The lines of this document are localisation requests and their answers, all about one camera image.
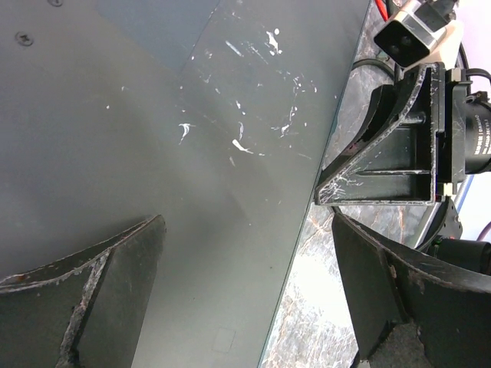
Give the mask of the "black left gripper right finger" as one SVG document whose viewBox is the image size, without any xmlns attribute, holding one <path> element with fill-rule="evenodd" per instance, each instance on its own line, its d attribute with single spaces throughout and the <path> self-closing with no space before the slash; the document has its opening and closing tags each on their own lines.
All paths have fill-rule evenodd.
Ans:
<svg viewBox="0 0 491 368">
<path fill-rule="evenodd" d="M 489 243 L 443 239 L 422 252 L 343 214 L 332 232 L 354 366 L 490 365 Z"/>
</svg>

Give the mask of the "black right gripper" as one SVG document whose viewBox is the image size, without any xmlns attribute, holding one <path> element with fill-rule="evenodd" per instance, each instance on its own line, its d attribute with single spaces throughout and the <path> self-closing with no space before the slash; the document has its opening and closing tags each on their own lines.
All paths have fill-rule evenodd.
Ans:
<svg viewBox="0 0 491 368">
<path fill-rule="evenodd" d="M 480 68 L 446 72 L 440 132 L 440 66 L 420 64 L 371 93 L 354 139 L 319 176 L 316 205 L 429 205 L 468 175 L 490 171 L 490 98 L 472 93 Z"/>
</svg>

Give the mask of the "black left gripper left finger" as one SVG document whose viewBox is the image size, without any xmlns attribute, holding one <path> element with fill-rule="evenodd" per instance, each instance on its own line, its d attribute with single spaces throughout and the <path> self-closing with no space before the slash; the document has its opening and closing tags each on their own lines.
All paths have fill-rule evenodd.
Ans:
<svg viewBox="0 0 491 368">
<path fill-rule="evenodd" d="M 156 215 L 1 281 L 3 367 L 130 367 L 166 223 Z"/>
</svg>

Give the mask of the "dark grey network switch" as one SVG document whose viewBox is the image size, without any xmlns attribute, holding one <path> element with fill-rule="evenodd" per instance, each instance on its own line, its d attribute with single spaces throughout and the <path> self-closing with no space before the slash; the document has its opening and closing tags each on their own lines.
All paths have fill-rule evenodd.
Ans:
<svg viewBox="0 0 491 368">
<path fill-rule="evenodd" d="M 256 367 L 368 1 L 3 1 L 1 274 L 154 215 L 136 367 Z"/>
</svg>

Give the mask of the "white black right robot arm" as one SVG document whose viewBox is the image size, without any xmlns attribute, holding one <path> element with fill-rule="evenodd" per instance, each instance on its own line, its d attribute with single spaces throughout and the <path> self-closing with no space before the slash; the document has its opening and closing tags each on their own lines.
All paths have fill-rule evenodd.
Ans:
<svg viewBox="0 0 491 368">
<path fill-rule="evenodd" d="M 490 170 L 490 101 L 469 92 L 478 69 L 422 64 L 376 88 L 354 139 L 325 169 L 317 205 L 436 206 L 419 251 L 488 274 L 490 246 L 464 241 L 453 197 Z"/>
</svg>

